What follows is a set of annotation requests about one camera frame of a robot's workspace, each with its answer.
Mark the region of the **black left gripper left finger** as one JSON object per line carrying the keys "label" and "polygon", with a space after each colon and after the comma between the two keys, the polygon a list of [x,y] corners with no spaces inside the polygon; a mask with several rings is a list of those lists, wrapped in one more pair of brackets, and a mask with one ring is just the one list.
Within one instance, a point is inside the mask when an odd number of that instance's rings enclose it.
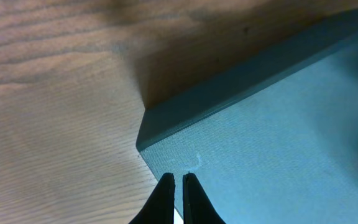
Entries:
{"label": "black left gripper left finger", "polygon": [[175,179],[164,173],[140,212],[129,224],[174,224]]}

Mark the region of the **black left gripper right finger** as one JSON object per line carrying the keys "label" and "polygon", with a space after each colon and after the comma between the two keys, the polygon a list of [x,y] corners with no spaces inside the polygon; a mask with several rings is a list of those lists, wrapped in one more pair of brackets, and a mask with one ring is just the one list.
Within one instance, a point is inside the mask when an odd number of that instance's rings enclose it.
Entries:
{"label": "black left gripper right finger", "polygon": [[194,173],[183,176],[184,224],[225,224]]}

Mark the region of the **dark green box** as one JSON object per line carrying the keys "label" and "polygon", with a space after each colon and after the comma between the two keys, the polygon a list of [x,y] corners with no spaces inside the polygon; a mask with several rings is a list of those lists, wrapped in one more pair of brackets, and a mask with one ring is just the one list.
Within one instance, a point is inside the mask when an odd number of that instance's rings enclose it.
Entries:
{"label": "dark green box", "polygon": [[147,109],[136,147],[227,223],[358,223],[358,9]]}

